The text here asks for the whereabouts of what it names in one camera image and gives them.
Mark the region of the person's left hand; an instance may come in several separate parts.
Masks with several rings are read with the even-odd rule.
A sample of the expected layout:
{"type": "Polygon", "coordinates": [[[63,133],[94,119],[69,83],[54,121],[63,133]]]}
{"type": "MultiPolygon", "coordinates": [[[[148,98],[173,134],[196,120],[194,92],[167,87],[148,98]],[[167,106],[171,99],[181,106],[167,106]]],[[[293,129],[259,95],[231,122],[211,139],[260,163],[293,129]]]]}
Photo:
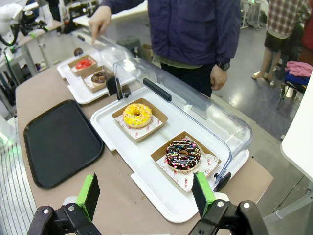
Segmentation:
{"type": "Polygon", "coordinates": [[[211,89],[220,90],[227,81],[227,71],[222,70],[218,65],[214,65],[210,74],[211,89]]]}

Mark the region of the person's right hand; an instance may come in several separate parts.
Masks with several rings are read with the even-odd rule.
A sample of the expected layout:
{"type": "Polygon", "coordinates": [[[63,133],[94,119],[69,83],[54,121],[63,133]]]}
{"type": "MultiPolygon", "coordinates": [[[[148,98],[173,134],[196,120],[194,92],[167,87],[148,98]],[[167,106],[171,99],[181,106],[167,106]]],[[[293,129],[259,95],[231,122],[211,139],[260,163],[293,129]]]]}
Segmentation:
{"type": "Polygon", "coordinates": [[[105,33],[106,28],[111,22],[111,9],[108,6],[100,6],[93,16],[89,19],[89,27],[91,30],[91,44],[93,45],[96,39],[105,33]]]}

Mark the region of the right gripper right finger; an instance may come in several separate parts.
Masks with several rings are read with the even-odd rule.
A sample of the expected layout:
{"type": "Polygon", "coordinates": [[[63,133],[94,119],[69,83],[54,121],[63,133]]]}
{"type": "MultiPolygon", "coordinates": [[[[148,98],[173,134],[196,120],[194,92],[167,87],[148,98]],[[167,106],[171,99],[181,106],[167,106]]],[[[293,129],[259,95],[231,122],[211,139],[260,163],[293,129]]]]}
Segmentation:
{"type": "Polygon", "coordinates": [[[232,235],[268,235],[263,218],[252,201],[234,205],[216,199],[204,173],[194,173],[192,193],[199,210],[200,220],[189,232],[191,235],[216,235],[229,230],[232,235]]]}

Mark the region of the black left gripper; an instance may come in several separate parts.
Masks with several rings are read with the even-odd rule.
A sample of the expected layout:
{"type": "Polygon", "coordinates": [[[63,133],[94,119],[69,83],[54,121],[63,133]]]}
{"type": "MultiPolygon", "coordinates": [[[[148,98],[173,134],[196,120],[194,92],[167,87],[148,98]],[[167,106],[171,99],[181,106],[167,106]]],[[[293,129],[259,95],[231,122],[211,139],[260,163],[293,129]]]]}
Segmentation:
{"type": "Polygon", "coordinates": [[[23,16],[21,18],[21,33],[24,36],[27,36],[30,34],[32,38],[36,37],[36,34],[34,32],[35,29],[42,29],[45,32],[48,32],[48,29],[46,28],[47,23],[43,20],[37,20],[36,18],[32,17],[26,17],[23,16]]]}

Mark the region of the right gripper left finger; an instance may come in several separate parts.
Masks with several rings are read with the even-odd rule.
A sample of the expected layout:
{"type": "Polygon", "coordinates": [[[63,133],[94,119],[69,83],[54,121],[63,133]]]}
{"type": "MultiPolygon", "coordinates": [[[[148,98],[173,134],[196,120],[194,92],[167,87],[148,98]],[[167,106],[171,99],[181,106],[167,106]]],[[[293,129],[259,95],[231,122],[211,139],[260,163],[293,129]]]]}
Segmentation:
{"type": "Polygon", "coordinates": [[[66,202],[57,210],[51,206],[37,208],[29,235],[99,235],[93,216],[100,195],[97,175],[86,176],[78,197],[66,202]]]}

